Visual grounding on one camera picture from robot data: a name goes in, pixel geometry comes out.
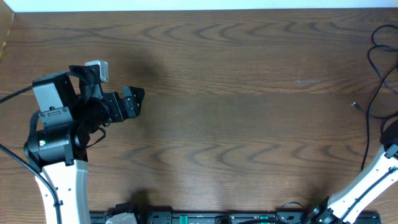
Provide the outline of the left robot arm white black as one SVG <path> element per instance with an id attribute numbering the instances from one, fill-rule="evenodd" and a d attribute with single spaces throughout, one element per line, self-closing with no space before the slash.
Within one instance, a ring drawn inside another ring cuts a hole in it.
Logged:
<path id="1" fill-rule="evenodd" d="M 90 223 L 87 197 L 90 136 L 141 113 L 145 91 L 125 86 L 123 96 L 105 93 L 108 64 L 71 65 L 33 81 L 39 111 L 24 145 L 44 203 L 47 223 Z"/>

